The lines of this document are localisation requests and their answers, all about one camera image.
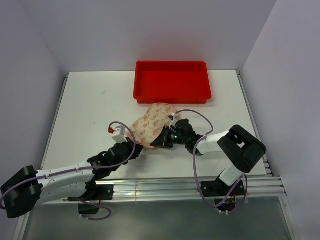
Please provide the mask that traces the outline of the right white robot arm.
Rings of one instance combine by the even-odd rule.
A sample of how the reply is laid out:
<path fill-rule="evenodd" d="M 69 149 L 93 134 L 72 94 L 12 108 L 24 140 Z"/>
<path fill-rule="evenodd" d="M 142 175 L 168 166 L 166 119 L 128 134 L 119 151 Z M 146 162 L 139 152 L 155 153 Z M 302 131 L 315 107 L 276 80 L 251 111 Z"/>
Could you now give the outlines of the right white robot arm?
<path fill-rule="evenodd" d="M 230 130 L 210 136 L 197 134 L 188 119 L 182 119 L 173 126 L 165 126 L 161 134 L 151 142 L 152 147 L 171 149 L 174 145 L 184 145 L 189 153 L 203 156 L 213 152 L 223 152 L 230 165 L 214 181 L 200 182 L 204 197 L 224 197 L 235 193 L 244 195 L 243 184 L 238 182 L 248 174 L 266 154 L 266 146 L 240 125 Z"/>

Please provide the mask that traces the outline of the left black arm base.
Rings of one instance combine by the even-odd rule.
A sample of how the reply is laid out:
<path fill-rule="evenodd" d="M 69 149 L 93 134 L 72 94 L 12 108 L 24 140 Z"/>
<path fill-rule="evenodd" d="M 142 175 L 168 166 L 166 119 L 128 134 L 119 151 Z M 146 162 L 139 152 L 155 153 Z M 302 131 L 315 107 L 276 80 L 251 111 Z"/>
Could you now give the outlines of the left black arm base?
<path fill-rule="evenodd" d="M 78 202 L 79 217 L 86 221 L 103 221 L 112 215 L 109 207 L 103 205 L 103 201 L 112 200 L 114 193 L 114 185 L 107 184 L 106 186 L 98 185 L 95 188 L 88 189 L 80 197 L 68 197 L 69 202 Z M 105 211 L 106 216 L 95 217 L 99 211 Z"/>

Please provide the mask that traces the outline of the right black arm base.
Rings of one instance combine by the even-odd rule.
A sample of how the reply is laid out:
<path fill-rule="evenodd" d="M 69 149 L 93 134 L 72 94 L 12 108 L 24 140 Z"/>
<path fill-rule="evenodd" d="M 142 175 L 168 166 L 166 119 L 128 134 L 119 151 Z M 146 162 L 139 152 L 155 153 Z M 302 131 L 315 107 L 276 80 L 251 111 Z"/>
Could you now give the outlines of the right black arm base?
<path fill-rule="evenodd" d="M 214 207 L 219 214 L 228 216 L 235 212 L 247 200 L 248 187 L 243 181 L 236 181 L 233 185 L 228 186 L 219 179 L 214 181 L 201 181 L 200 189 L 205 200 Z"/>

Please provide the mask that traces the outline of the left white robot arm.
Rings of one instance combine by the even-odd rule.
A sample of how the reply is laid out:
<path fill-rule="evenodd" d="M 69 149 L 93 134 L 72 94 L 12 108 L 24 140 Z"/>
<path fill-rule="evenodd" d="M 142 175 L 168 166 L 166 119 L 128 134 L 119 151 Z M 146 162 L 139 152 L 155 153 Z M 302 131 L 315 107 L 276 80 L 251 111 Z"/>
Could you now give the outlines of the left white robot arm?
<path fill-rule="evenodd" d="M 98 193 L 96 182 L 138 158 L 143 148 L 127 140 L 73 166 L 53 170 L 23 167 L 1 186 L 0 208 L 14 219 L 38 205 L 63 198 L 91 200 Z"/>

